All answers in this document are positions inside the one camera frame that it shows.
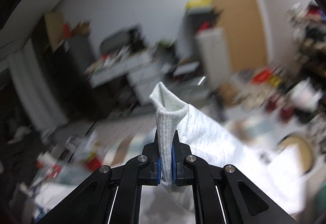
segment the white curtain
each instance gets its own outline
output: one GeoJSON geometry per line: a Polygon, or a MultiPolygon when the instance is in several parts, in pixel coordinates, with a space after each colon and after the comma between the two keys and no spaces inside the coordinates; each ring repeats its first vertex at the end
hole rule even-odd
{"type": "Polygon", "coordinates": [[[31,39],[7,60],[16,92],[34,127],[46,132],[67,124],[69,120],[48,87],[31,39]]]}

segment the metal screw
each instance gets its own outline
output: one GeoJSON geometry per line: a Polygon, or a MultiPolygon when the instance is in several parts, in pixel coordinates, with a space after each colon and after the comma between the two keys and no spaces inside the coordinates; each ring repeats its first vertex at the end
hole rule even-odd
{"type": "Polygon", "coordinates": [[[102,165],[99,170],[102,174],[106,174],[110,170],[110,167],[107,165],[102,165]]]}
{"type": "Polygon", "coordinates": [[[186,159],[189,162],[194,162],[197,158],[195,155],[188,155],[186,159]]]}
{"type": "Polygon", "coordinates": [[[235,172],[235,168],[234,168],[234,166],[232,166],[232,165],[227,165],[227,166],[225,167],[225,170],[226,170],[228,173],[234,173],[234,172],[235,172]]]}
{"type": "Polygon", "coordinates": [[[140,162],[145,162],[145,161],[147,161],[147,156],[146,156],[146,155],[139,155],[139,156],[138,156],[138,161],[140,161],[140,162]]]}

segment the curtain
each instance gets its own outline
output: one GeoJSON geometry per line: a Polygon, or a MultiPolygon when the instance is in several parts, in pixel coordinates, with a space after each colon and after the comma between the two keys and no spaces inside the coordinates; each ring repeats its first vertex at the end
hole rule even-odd
{"type": "Polygon", "coordinates": [[[34,127],[47,132],[67,124],[69,120],[48,87],[31,39],[7,60],[18,97],[34,127]]]}

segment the brown panel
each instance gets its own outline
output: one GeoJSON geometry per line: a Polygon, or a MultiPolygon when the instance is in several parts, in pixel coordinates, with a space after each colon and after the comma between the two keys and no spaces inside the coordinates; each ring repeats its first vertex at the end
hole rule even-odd
{"type": "Polygon", "coordinates": [[[265,66],[265,33],[256,0],[213,0],[224,9],[218,26],[225,29],[233,71],[265,66]]]}

